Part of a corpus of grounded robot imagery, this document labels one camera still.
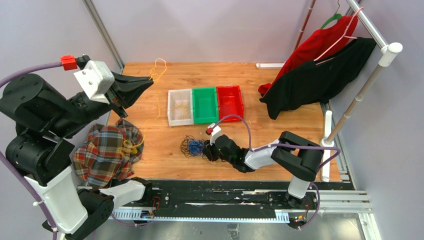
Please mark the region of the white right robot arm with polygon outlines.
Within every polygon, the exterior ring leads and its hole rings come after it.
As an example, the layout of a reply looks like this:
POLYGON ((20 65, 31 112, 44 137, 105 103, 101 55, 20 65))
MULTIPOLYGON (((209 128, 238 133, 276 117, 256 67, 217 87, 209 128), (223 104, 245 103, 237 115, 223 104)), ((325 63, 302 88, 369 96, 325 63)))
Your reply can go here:
POLYGON ((280 165, 292 177, 287 189, 286 203, 294 209, 306 202, 306 191, 316 179, 324 155, 324 148, 292 132, 257 148, 242 148, 227 135, 211 137, 204 142, 203 153, 210 161, 229 163, 241 173, 254 172, 269 165, 280 165))

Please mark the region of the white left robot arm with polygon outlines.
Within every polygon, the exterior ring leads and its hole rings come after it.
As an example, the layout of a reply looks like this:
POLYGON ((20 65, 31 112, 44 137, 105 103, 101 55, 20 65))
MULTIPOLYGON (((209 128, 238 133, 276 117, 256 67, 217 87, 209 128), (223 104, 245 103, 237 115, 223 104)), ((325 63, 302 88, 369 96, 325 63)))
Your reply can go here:
POLYGON ((69 142, 76 133, 109 111, 125 115, 153 81, 149 77, 114 73, 107 103, 92 101, 85 92, 66 99, 41 76, 18 73, 1 81, 0 110, 16 122, 16 137, 1 161, 46 212, 43 227, 63 233, 68 240, 83 240, 117 208, 131 202, 149 206, 152 184, 140 177, 126 178, 104 190, 77 190, 72 179, 69 142))

